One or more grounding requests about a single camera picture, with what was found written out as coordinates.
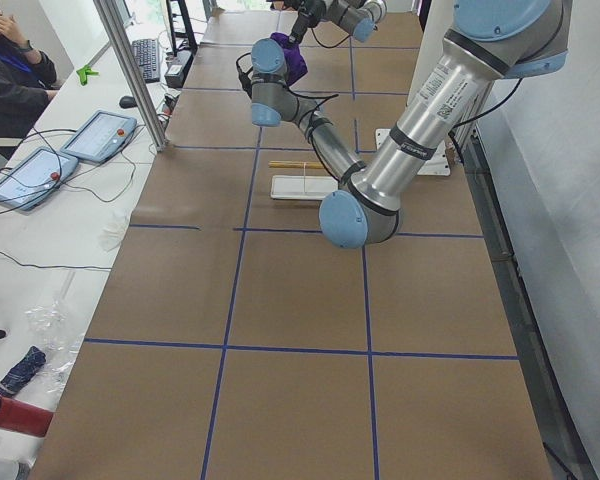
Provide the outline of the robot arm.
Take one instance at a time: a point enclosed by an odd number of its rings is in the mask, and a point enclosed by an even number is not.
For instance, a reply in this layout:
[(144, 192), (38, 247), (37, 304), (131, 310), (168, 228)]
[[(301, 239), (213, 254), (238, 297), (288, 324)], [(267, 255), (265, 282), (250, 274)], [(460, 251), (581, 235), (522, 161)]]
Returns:
[(341, 248), (391, 238), (402, 222), (401, 195), (473, 99), (499, 79), (553, 73), (565, 64), (568, 1), (456, 1), (442, 55), (416, 97), (365, 164), (339, 137), (316, 100), (293, 93), (296, 75), (273, 37), (252, 47), (251, 120), (295, 124), (338, 188), (319, 208), (322, 233)]
[(297, 12), (289, 35), (292, 44), (300, 44), (308, 30), (321, 21), (331, 22), (359, 42), (365, 42), (387, 14), (384, 1), (290, 0), (283, 6)]

